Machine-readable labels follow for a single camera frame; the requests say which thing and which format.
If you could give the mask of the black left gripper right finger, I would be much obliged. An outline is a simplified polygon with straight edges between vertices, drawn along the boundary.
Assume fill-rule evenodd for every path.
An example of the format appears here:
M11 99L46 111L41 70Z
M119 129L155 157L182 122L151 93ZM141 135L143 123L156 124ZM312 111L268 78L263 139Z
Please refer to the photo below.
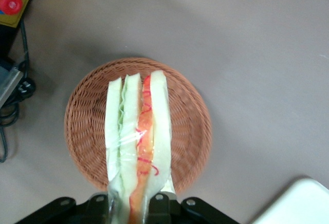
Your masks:
M147 223L177 223L180 203L176 194L159 192L149 202Z

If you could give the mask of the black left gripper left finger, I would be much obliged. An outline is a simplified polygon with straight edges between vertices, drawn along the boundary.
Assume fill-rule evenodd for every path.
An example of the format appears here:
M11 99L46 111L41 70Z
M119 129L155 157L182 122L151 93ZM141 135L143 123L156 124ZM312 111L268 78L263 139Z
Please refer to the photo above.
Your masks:
M89 198L87 201L85 213L83 215L83 223L110 223L109 202L107 194L97 194Z

